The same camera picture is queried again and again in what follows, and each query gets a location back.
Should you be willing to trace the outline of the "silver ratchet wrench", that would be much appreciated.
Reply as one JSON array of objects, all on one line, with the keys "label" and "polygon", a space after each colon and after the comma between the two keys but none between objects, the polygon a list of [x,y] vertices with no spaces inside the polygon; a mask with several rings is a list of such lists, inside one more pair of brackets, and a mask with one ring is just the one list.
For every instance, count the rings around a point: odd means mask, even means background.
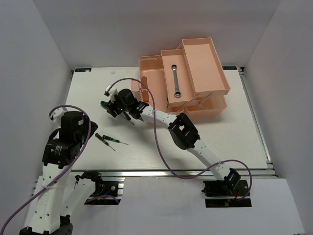
[{"label": "silver ratchet wrench", "polygon": [[179,83],[178,83],[178,76],[177,76],[177,65],[173,64],[171,66],[171,69],[173,71],[173,77],[174,77],[174,86],[175,86],[174,96],[176,98],[180,98],[181,97],[181,92],[179,90]]}]

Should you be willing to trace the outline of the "pink plastic toolbox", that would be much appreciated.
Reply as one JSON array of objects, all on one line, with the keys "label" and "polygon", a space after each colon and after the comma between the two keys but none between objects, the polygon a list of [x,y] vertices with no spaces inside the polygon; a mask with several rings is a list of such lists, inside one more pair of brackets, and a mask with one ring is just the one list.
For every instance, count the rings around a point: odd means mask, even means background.
[{"label": "pink plastic toolbox", "polygon": [[[177,65],[181,97],[174,96],[171,66]],[[212,38],[182,39],[176,49],[139,58],[139,81],[131,90],[140,101],[158,110],[190,118],[217,117],[226,109],[225,96],[230,91]]]}]

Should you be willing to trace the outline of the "large green-handled screwdriver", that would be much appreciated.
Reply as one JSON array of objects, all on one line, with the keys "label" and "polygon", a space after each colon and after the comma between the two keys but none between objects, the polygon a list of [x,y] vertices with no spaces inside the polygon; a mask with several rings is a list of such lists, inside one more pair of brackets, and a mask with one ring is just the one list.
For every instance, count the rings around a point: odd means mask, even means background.
[{"label": "large green-handled screwdriver", "polygon": [[[105,102],[105,101],[101,101],[100,102],[100,105],[106,110],[106,108],[105,108],[105,104],[106,104],[107,102]],[[120,108],[120,107],[118,107],[116,104],[114,104],[114,106],[115,106],[115,110],[116,110],[116,113],[117,113],[117,116],[120,116],[120,117],[122,117],[122,112],[124,111],[122,108]],[[134,125],[134,123],[132,122],[132,121],[127,121],[128,123],[130,123],[131,125]]]}]

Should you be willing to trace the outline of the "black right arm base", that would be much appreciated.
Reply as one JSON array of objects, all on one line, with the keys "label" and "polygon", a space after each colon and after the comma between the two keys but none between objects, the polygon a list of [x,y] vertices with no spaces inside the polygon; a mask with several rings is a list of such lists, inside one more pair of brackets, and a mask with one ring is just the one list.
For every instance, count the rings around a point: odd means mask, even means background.
[{"label": "black right arm base", "polygon": [[222,189],[219,181],[203,181],[201,192],[206,208],[250,208],[252,207],[247,180],[241,180],[232,193]]}]

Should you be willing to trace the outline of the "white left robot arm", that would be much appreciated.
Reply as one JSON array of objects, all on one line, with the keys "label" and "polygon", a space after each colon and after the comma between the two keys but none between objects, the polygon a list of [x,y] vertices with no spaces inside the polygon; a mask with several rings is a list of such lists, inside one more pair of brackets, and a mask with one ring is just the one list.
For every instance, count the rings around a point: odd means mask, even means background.
[{"label": "white left robot arm", "polygon": [[82,111],[58,108],[50,117],[59,127],[46,143],[41,190],[35,196],[38,200],[32,219],[20,230],[22,235],[72,234],[73,215],[89,196],[103,191],[100,173],[86,171],[76,177],[78,185],[66,200],[63,199],[73,164],[98,126]]}]

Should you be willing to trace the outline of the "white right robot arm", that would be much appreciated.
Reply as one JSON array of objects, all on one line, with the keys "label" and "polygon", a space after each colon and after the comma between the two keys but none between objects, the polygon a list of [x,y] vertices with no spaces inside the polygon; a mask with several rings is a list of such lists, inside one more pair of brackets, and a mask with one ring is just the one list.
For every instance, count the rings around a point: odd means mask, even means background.
[{"label": "white right robot arm", "polygon": [[192,153],[210,169],[224,194],[233,195],[238,190],[238,183],[241,179],[239,173],[222,163],[206,146],[186,114],[173,115],[156,110],[148,103],[138,101],[129,89],[118,91],[107,86],[104,95],[110,98],[104,105],[113,117],[127,113],[134,119],[152,123],[154,128],[159,126],[167,129],[178,148]]}]

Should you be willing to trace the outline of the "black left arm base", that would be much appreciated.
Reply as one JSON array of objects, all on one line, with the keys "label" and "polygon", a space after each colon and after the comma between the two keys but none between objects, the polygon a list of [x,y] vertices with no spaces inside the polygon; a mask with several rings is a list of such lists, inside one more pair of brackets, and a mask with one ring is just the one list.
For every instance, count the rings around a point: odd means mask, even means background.
[{"label": "black left arm base", "polygon": [[118,181],[104,181],[101,173],[97,171],[85,171],[82,175],[76,175],[75,179],[75,186],[78,186],[79,182],[84,179],[92,181],[95,185],[95,191],[87,198],[85,205],[118,205],[120,203]]}]

